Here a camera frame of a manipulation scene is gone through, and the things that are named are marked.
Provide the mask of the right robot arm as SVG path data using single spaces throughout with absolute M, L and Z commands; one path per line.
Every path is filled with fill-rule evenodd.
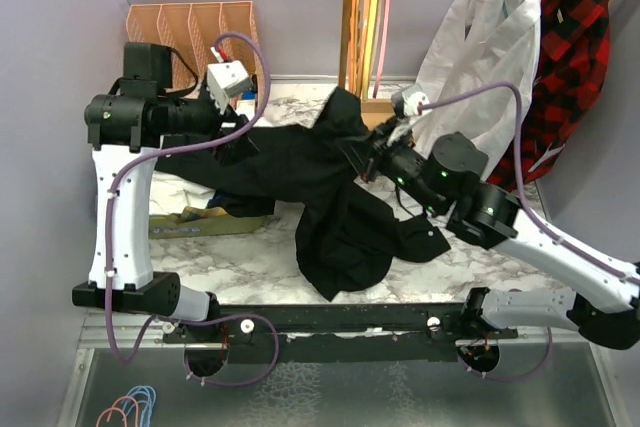
M 392 117 L 365 139 L 364 180 L 381 174 L 433 215 L 449 217 L 459 240 L 519 259 L 563 283 L 560 290 L 472 289 L 459 314 L 461 330 L 481 338 L 515 327 L 579 333 L 615 350 L 639 341 L 639 267 L 615 259 L 527 213 L 514 194 L 486 183 L 486 154 L 459 132 L 440 137 L 428 156 L 409 135 L 393 139 Z

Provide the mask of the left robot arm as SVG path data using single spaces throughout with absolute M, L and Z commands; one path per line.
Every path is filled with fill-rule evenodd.
M 149 202 L 162 140 L 170 135 L 213 139 L 229 120 L 232 98 L 250 90 L 241 62 L 219 60 L 190 87 L 173 86 L 170 46 L 128 42 L 123 74 L 84 111 L 97 178 L 97 234 L 86 282 L 72 290 L 76 307 L 110 309 L 186 321 L 195 339 L 220 332 L 213 295 L 154 271 L 149 253 Z

